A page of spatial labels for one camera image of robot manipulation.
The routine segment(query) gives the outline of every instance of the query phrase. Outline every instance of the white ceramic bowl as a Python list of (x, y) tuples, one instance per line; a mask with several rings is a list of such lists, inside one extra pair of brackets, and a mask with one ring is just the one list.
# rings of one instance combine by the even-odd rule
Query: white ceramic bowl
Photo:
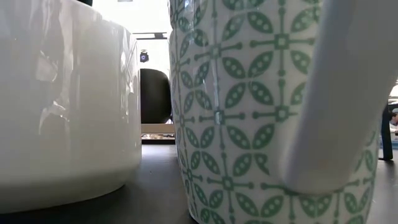
[(74, 0), (0, 2), (0, 213), (97, 197), (141, 161), (129, 32)]

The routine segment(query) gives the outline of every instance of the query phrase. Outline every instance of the geometric pattern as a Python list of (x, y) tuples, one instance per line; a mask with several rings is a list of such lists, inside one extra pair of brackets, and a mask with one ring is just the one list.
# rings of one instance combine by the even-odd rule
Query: geometric pattern
[(276, 177), (278, 149), (298, 123), (322, 2), (169, 4), (172, 107), (191, 216), (201, 224), (366, 223), (379, 125), (342, 189), (301, 195)]

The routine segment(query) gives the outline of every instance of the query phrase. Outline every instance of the dark table surface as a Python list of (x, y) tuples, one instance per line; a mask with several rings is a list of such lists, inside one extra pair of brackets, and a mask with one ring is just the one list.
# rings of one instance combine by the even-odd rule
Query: dark table surface
[[(379, 161), (369, 224), (398, 223), (398, 169)], [(174, 146), (143, 146), (142, 163), (126, 186), (105, 196), (0, 216), (0, 224), (191, 224)]]

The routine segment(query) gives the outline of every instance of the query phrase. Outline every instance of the white mug handle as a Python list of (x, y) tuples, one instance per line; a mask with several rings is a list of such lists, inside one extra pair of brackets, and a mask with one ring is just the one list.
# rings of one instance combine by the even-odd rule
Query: white mug handle
[(280, 178), (304, 194), (343, 187), (397, 79), (398, 1), (326, 0), (297, 134)]

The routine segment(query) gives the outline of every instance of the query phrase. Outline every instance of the green patterned mug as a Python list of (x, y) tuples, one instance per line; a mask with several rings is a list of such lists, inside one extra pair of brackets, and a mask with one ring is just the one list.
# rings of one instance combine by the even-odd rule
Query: green patterned mug
[(198, 223), (366, 223), (374, 121), (396, 75), (393, 39), (358, 29), (385, 15), (362, 2), (170, 0), (176, 145)]

